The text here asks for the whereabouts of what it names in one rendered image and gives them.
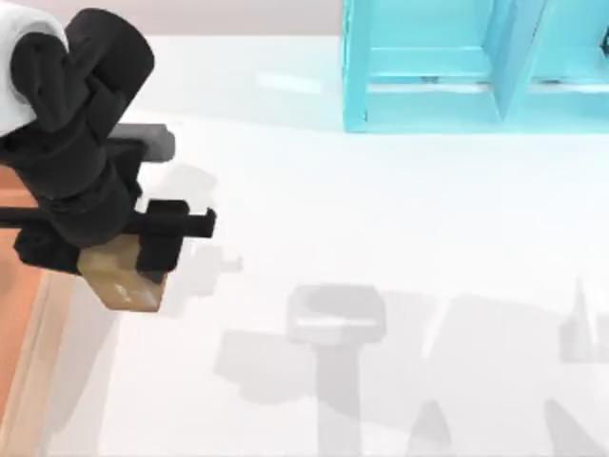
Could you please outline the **brown block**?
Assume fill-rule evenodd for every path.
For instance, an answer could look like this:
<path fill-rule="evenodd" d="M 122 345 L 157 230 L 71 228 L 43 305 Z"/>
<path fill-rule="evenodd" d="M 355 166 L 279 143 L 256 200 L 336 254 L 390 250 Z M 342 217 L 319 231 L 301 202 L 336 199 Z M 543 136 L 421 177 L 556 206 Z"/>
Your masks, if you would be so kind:
<path fill-rule="evenodd" d="M 77 269 L 104 306 L 115 311 L 157 312 L 168 274 L 138 270 L 138 235 L 120 235 L 80 250 Z"/>

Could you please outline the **salmon-coloured shallow box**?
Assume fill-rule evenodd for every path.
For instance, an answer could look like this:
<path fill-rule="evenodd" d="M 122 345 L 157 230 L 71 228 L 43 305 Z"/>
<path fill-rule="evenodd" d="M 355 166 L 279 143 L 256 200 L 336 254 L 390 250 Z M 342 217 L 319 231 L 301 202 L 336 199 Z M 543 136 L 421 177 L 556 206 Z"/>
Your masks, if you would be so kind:
<path fill-rule="evenodd" d="M 115 314 L 85 282 L 23 265 L 0 229 L 0 457 L 102 457 Z"/>

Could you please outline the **light blue rack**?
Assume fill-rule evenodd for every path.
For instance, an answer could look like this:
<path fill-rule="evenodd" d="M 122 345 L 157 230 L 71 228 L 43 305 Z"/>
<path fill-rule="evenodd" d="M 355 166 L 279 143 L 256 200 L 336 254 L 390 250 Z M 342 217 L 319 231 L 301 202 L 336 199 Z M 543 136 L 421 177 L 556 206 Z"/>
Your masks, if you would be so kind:
<path fill-rule="evenodd" d="M 343 0 L 343 126 L 609 133 L 609 0 Z"/>

